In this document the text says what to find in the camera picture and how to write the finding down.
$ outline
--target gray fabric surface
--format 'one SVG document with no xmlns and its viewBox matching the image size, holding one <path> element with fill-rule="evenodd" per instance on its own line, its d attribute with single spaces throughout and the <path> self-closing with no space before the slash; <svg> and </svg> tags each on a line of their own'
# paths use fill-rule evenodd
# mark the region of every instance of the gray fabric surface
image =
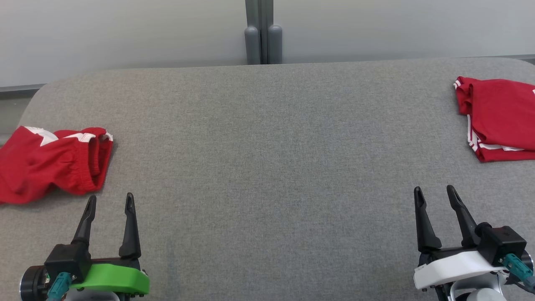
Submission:
<svg viewBox="0 0 535 301">
<path fill-rule="evenodd" d="M 535 84 L 535 66 L 503 58 L 115 70 L 46 85 L 20 124 L 114 135 L 90 251 L 117 254 L 133 192 L 146 301 L 435 300 L 412 282 L 417 185 L 444 246 L 461 241 L 453 184 L 477 222 L 535 251 L 535 162 L 477 161 L 459 75 Z M 86 200 L 0 207 L 5 300 Z"/>
</svg>

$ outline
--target red clothing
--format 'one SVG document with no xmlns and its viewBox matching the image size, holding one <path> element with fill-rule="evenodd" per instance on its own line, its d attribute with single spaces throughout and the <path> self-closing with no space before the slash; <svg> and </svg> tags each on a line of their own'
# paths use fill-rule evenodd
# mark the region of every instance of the red clothing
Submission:
<svg viewBox="0 0 535 301">
<path fill-rule="evenodd" d="M 535 159 L 535 86 L 506 79 L 458 77 L 459 113 L 481 162 Z"/>
<path fill-rule="evenodd" d="M 73 194 L 99 190 L 112 143 L 100 127 L 55 133 L 19 127 L 0 148 L 0 204 L 24 204 L 56 186 Z"/>
</svg>

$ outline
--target red shorts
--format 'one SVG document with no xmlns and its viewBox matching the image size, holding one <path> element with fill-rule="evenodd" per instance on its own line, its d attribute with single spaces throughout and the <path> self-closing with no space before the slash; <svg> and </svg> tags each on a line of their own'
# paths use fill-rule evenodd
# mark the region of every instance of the red shorts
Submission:
<svg viewBox="0 0 535 301">
<path fill-rule="evenodd" d="M 101 189 L 112 144 L 100 127 L 55 133 L 19 127 L 0 148 L 0 203 L 31 202 L 54 187 L 73 194 Z"/>
</svg>

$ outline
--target white stripe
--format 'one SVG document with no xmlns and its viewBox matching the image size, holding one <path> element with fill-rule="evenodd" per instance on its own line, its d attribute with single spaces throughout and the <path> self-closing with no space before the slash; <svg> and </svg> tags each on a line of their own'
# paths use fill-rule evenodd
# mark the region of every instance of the white stripe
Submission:
<svg viewBox="0 0 535 301">
<path fill-rule="evenodd" d="M 467 115 L 468 117 L 468 145 L 472 147 L 473 151 L 477 151 L 477 135 L 472 130 L 472 123 L 470 120 L 470 114 Z"/>
<path fill-rule="evenodd" d="M 95 137 L 95 135 L 89 133 L 76 133 L 64 138 L 77 138 L 80 142 L 88 143 L 92 138 Z"/>
<path fill-rule="evenodd" d="M 472 136 L 470 135 L 472 133 L 472 127 L 471 127 L 471 123 L 470 123 L 470 114 L 467 115 L 468 116 L 468 143 L 472 143 Z"/>
<path fill-rule="evenodd" d="M 485 144 L 485 143 L 480 143 L 479 147 L 484 148 L 484 149 L 500 149 L 501 148 L 506 152 L 518 152 L 518 151 L 524 150 L 523 148 L 518 148 L 518 147 L 503 146 L 503 145 L 498 145 L 498 144 Z"/>
<path fill-rule="evenodd" d="M 104 134 L 108 137 L 108 139 L 110 139 L 110 141 L 113 141 L 113 135 L 108 133 L 108 131 L 106 131 L 106 134 Z"/>
<path fill-rule="evenodd" d="M 54 135 L 53 133 L 47 130 L 41 129 L 39 127 L 25 126 L 25 128 L 29 130 L 30 132 L 43 137 L 43 140 L 41 141 L 41 145 L 39 146 L 43 146 L 43 145 L 46 145 L 46 144 L 49 144 L 51 142 L 58 140 L 58 137 L 56 135 Z"/>
</svg>

